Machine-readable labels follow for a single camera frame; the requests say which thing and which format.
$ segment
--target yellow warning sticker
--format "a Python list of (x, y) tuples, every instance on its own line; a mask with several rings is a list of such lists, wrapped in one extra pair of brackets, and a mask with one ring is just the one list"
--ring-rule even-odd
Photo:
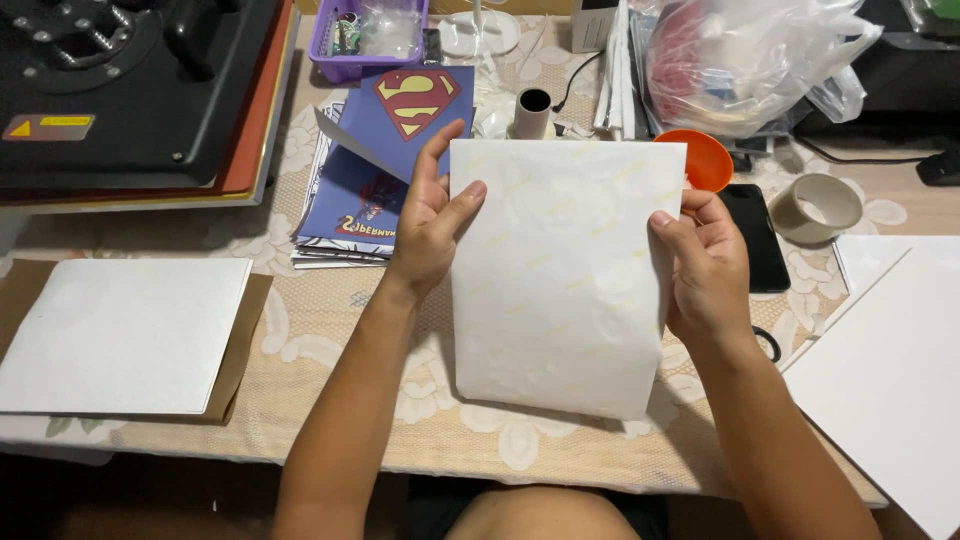
[(0, 139), (10, 142), (84, 140), (96, 120), (95, 114), (18, 114), (3, 128)]
[(30, 120), (27, 120), (19, 128), (11, 131), (10, 136), (30, 136)]
[(40, 120), (41, 126), (85, 126), (90, 123), (89, 116), (46, 116)]

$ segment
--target purple paper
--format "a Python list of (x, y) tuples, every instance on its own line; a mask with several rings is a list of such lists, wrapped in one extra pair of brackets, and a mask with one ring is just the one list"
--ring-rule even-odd
[[(469, 137), (472, 116), (473, 66), (415, 66), (365, 71), (340, 125), (409, 184), (423, 143), (456, 118)], [(440, 174), (448, 172), (449, 150), (440, 158)]]
[(334, 146), (300, 235), (394, 245), (409, 185)]

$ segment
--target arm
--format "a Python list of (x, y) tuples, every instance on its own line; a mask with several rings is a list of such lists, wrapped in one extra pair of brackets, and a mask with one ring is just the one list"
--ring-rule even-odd
[(764, 538), (879, 538), (870, 512), (790, 398), (750, 327), (743, 237), (719, 198), (685, 191), (650, 227), (677, 258), (667, 326), (700, 374), (720, 447)]
[(437, 178), (437, 159), (463, 129), (455, 120), (420, 150), (394, 256), (287, 456), (275, 540), (363, 538), (418, 309), (450, 268), (454, 234), (486, 194), (474, 182), (451, 201), (447, 179)]

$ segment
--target person's left hand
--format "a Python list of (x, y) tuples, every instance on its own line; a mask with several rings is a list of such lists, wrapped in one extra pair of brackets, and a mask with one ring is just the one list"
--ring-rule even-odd
[(451, 200), (448, 175), (437, 176), (437, 160), (463, 131), (464, 121), (458, 118), (420, 149), (396, 226), (394, 256), (384, 278), (409, 287), (418, 302), (446, 276), (457, 248), (454, 236), (487, 195), (487, 185), (475, 180)]

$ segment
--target hand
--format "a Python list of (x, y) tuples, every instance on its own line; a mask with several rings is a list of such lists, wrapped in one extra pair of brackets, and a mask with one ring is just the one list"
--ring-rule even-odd
[(650, 227), (675, 256), (667, 327), (687, 349), (717, 347), (747, 338), (750, 265), (747, 245), (715, 193), (684, 191), (682, 215), (650, 216)]
[(420, 149), (396, 226), (394, 256), (385, 277), (407, 287), (418, 302), (446, 276), (457, 248), (454, 236), (487, 195), (487, 185), (476, 180), (451, 200), (449, 177), (437, 177), (437, 160), (463, 131), (464, 121), (454, 120)]

